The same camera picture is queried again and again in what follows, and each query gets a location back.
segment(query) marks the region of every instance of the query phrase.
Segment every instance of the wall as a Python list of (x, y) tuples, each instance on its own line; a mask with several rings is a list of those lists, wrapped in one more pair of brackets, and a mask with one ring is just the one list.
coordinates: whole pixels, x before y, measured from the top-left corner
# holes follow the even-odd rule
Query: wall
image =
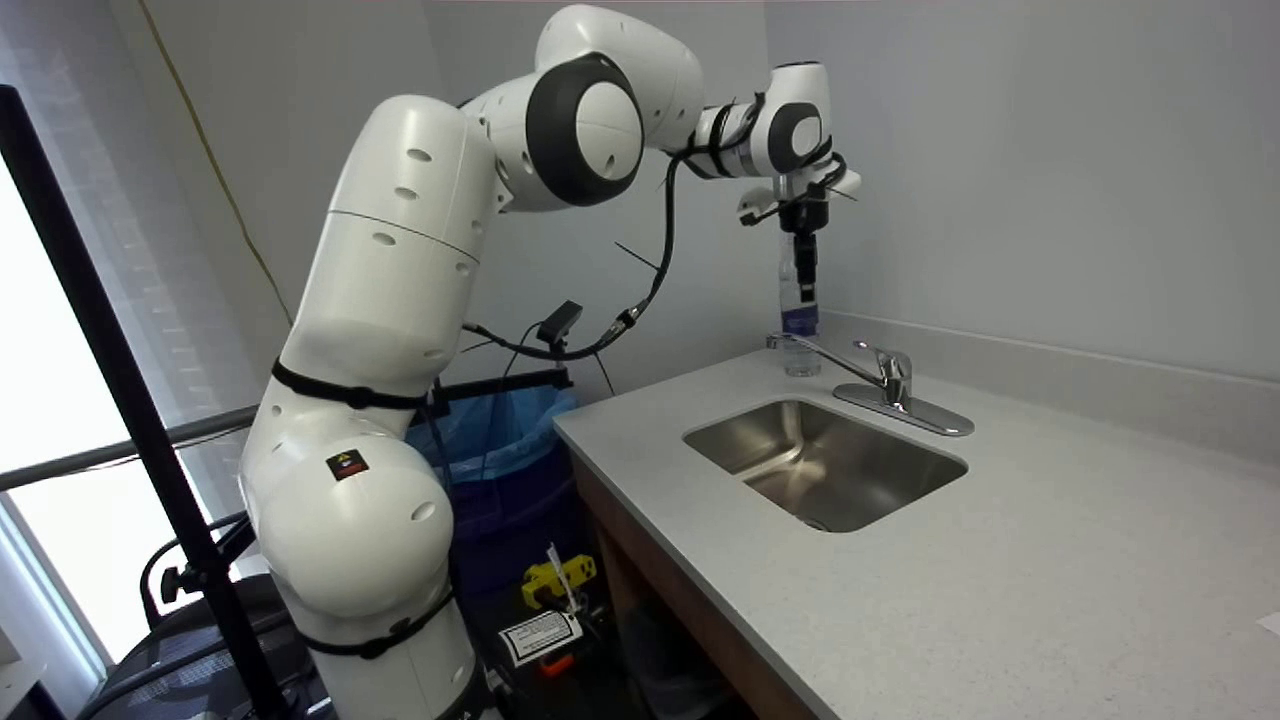
[(868, 176), (835, 309), (1280, 379), (1280, 5), (806, 0)]
[[(135, 0), (118, 0), (118, 10), (143, 43)], [(288, 304), (306, 287), (333, 179), (371, 104), (391, 94), (468, 99), (495, 80), (523, 75), (535, 34), (553, 15), (553, 5), (535, 0), (320, 0), (310, 11), (251, 0), (149, 0), (149, 10), (213, 147), (213, 164), (229, 179), (229, 200)], [(634, 0), (619, 10), (678, 34), (705, 55), (708, 99), (746, 95), (770, 80), (760, 0)], [(171, 94), (166, 110), (170, 118), (188, 111)], [(188, 156), (201, 156), (201, 136), (188, 134), (184, 145)], [(746, 183), (695, 188), (684, 176), (680, 188), (680, 257), (668, 293), (607, 353), (623, 389), (746, 353), (772, 329), (778, 249), (770, 230), (737, 230)], [(641, 183), (615, 204), (501, 218), (468, 320), (521, 337), (560, 301), (581, 301), (590, 313), (571, 340), (590, 340), (647, 287), (647, 269), (615, 243), (658, 257), (658, 236), (662, 156), (647, 156)], [(495, 377), (504, 366), (509, 353), (468, 353), (453, 366), (449, 379)], [(605, 393), (593, 366), (576, 377), (593, 395)]]

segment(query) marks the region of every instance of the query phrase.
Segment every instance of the faucet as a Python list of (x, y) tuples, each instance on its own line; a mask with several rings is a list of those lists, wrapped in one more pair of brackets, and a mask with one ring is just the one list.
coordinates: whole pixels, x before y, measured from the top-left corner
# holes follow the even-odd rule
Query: faucet
[(815, 353), (822, 362), (854, 374), (863, 386), (835, 386), (835, 399), (873, 410), (879, 415), (939, 433), (939, 436), (969, 436), (973, 420), (956, 415), (939, 404), (917, 399), (913, 395), (913, 358), (910, 353), (894, 353), (868, 340), (854, 340), (856, 353), (873, 353), (877, 374), (863, 374), (856, 366), (847, 366), (844, 358), (828, 353), (823, 346), (815, 346), (811, 337), (790, 337), (794, 346)]

